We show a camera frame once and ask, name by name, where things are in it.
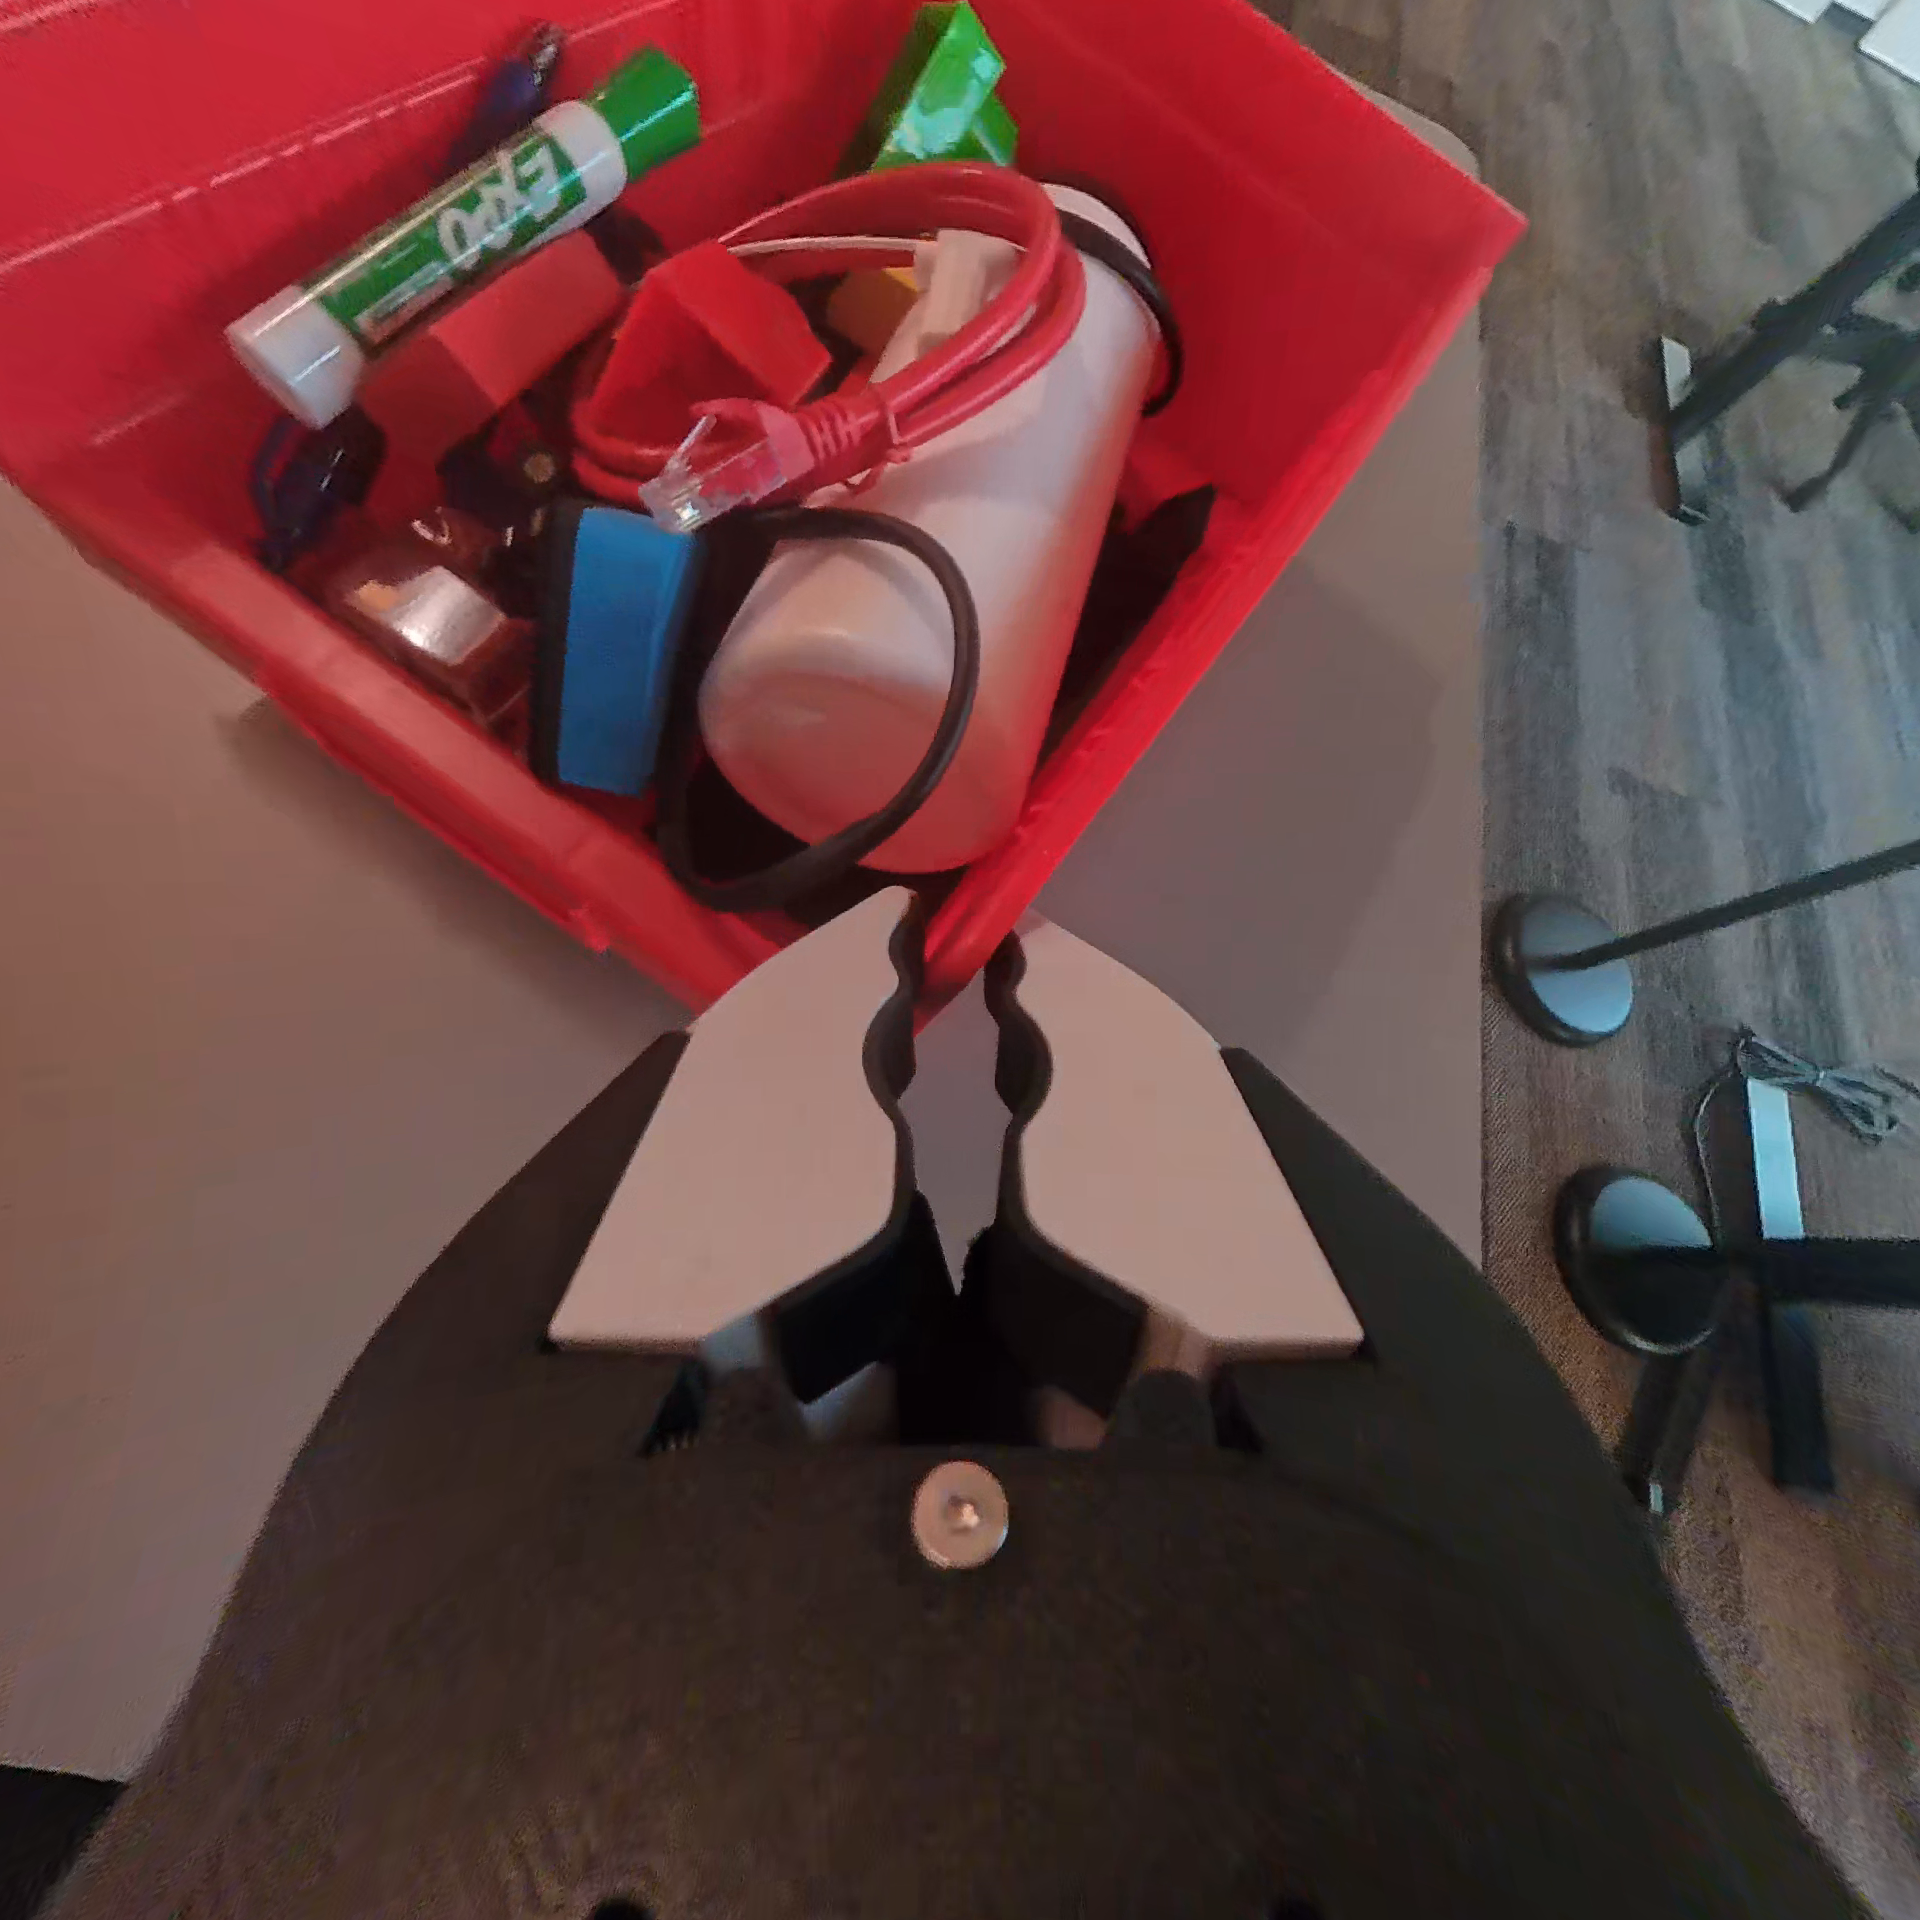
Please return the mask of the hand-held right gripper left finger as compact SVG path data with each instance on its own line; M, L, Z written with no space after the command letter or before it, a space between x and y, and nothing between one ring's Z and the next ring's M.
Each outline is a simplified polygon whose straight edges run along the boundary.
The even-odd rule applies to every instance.
M861 897L692 1020L548 1320L563 1352L777 1375L803 1409L897 1409L948 1292L901 1096L923 900Z

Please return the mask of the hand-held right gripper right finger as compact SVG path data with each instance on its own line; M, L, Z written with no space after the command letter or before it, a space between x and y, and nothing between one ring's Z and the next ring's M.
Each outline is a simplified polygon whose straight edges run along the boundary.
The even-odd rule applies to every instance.
M1059 926L983 992L1007 1108L967 1287L1027 1381L1097 1416L1147 1374L1347 1359L1362 1327L1220 1045Z

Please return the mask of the red plastic bin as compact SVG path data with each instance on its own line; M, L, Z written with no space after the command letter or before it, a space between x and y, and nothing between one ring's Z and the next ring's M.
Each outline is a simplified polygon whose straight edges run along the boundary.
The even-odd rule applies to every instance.
M560 92L659 45L704 144L635 196L671 243L825 180L913 4L4 4L2 454L96 559L517 897L698 1009L801 937L685 900L650 839L539 785L252 558L273 417L225 327L427 188L496 59ZM1207 539L930 915L927 1001L981 971L1253 619L1472 313L1523 216L1248 4L978 4L1018 155L1137 215L1184 384L1129 477L1217 486Z

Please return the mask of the black light stand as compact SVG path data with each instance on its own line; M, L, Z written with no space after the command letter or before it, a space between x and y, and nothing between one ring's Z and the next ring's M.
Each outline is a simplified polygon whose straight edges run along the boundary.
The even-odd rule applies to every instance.
M1618 931L1569 896L1511 896L1487 933L1487 976L1528 1031L1587 1049L1633 1016L1636 959L1916 868L1919 840L1909 839L1636 931Z
M1723 1246L1675 1190L1584 1167L1552 1204L1552 1256L1588 1326L1643 1358L1707 1347L1743 1287L1765 1304L1919 1310L1916 1239L1787 1237Z

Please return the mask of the blue black eraser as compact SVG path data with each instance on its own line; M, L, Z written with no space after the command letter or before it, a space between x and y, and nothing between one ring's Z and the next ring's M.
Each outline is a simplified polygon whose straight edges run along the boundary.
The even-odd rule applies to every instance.
M637 800L656 775L704 541L563 501L547 526L528 758L547 783Z

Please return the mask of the grey power strip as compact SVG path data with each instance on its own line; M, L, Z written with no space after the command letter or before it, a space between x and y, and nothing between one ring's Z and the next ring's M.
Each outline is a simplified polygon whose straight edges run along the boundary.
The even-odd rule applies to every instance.
M1743 1079L1752 1183L1765 1240L1808 1235L1796 1158L1793 1092L1770 1079Z

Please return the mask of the white plastic bottle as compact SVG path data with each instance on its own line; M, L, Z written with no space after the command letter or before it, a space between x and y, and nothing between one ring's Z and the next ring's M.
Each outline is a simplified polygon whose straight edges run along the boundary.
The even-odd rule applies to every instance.
M865 863L965 868L1008 839L1041 763L1161 324L1104 257L1069 342L1018 391L895 467L856 507L916 526L973 593L981 665L956 756ZM953 627L890 543L780 543L699 689L719 775L772 825L825 840L892 800L948 699Z

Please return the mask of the silver foil packet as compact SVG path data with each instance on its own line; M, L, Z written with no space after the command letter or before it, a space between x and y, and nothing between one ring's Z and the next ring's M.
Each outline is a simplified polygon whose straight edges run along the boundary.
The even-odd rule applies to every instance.
M387 539L333 567L320 590L356 638L482 728L511 724L531 694L537 631L420 541Z

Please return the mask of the red foam block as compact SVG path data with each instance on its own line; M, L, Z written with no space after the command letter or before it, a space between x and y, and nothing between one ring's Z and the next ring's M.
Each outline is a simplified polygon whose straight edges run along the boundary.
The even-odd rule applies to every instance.
M626 296L594 240L576 230L379 355L352 405L392 447L439 459L611 324Z

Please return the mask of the green white marker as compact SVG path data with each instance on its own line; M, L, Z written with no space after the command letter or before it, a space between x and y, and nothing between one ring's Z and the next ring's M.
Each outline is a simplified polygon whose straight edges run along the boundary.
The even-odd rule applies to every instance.
M227 327L228 349L287 414L324 427L399 339L585 228L699 140L695 77L641 48L601 86L544 108L328 268L252 305Z

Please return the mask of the black tripod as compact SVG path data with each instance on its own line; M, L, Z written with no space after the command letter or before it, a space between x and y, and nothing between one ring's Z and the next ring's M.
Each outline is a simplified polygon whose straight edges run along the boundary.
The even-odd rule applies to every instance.
M1863 299L1885 280L1899 295L1913 295L1916 261L1919 196L1909 195L1824 272L1791 296L1755 305L1743 327L1703 357L1672 335L1650 347L1659 403L1650 427L1653 488L1673 521L1701 526L1711 519L1711 432L1793 361L1849 368L1851 384L1834 403L1847 415L1834 454L1808 480L1780 494L1791 511L1807 511L1821 501L1884 422L1904 417L1916 427L1916 327L1863 308Z

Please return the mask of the green plastic part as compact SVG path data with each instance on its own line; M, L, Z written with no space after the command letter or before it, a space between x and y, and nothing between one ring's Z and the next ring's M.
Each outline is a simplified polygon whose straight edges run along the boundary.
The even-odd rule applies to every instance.
M1000 99L1007 62L971 4L923 4L865 111L840 176L922 163L1018 164L1018 120Z

